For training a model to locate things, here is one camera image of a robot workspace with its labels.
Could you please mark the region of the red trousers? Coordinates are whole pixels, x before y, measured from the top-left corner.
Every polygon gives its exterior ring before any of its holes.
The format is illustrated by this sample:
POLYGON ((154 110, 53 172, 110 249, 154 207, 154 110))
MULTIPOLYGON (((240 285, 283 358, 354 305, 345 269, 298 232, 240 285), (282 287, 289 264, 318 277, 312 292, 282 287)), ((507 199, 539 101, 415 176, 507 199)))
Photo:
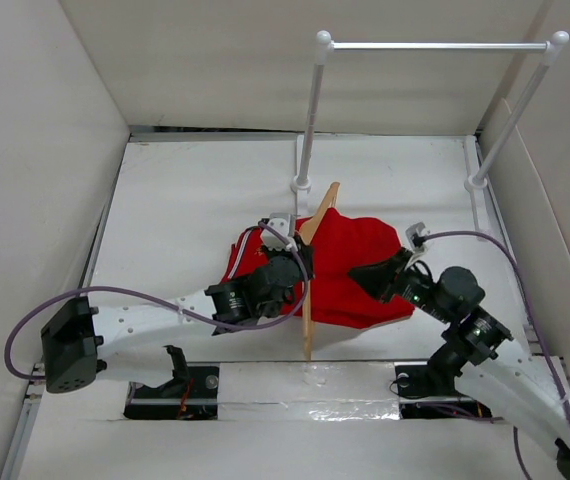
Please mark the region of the red trousers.
POLYGON ((377 218, 350 218, 326 211, 311 245, 311 317, 318 323, 368 329, 411 316, 414 307, 395 297, 381 303, 369 297, 348 271, 388 259, 401 248, 396 229, 377 218))

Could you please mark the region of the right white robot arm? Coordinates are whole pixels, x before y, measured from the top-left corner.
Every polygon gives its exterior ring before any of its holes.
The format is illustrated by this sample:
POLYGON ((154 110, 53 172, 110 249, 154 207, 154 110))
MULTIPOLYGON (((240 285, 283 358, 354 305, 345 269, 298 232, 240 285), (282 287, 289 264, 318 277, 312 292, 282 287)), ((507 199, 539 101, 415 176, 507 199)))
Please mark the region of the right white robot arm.
POLYGON ((485 292, 470 270, 451 266, 434 278, 402 248, 348 275, 374 300, 400 298, 444 323, 444 343, 427 362, 430 387, 441 394, 455 390, 489 407, 534 440, 570 479, 570 389, 553 366, 537 362, 482 307, 485 292))

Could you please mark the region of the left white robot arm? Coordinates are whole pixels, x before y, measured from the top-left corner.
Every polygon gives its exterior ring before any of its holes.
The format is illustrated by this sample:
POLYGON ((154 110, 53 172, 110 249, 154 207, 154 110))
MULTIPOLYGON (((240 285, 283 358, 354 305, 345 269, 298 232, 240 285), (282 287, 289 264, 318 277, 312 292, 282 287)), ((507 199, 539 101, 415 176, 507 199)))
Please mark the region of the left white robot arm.
POLYGON ((94 307, 72 294, 41 330, 45 385, 66 394, 97 379, 124 379, 177 396, 187 387, 187 365, 177 340, 261 330, 297 310, 313 273, 313 249, 294 240, 261 246, 265 264, 247 274, 184 297, 141 295, 141 304, 94 307))

